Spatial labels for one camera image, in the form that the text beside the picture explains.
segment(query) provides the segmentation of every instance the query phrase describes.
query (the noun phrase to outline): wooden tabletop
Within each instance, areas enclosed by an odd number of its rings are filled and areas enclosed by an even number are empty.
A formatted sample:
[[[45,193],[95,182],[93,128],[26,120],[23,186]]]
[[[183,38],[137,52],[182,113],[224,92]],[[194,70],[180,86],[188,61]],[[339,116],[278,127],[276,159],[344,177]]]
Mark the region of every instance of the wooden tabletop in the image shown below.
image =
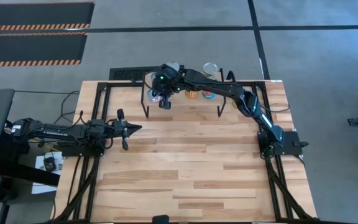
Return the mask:
[[[288,102],[283,83],[265,82],[271,109],[285,109]],[[91,118],[97,83],[83,82],[75,120],[81,110],[84,119]],[[227,99],[220,118],[214,105],[172,105],[171,110],[150,107],[147,119],[140,94],[141,87],[111,90],[108,119],[115,118],[117,109],[122,108],[130,123],[143,128],[131,136],[128,151],[123,151],[121,140],[116,139],[101,158],[92,222],[151,222],[153,216],[163,214],[169,215],[171,222],[275,220],[265,164],[259,157],[259,128],[252,118],[241,115]],[[286,130],[294,128],[290,111],[273,113],[273,122]],[[56,194],[57,214],[66,207],[76,160],[71,157],[64,162]],[[305,211],[315,216],[303,164],[294,156],[282,156],[282,161],[288,189]],[[277,191],[285,216],[282,195]],[[85,215],[87,195],[80,217]]]

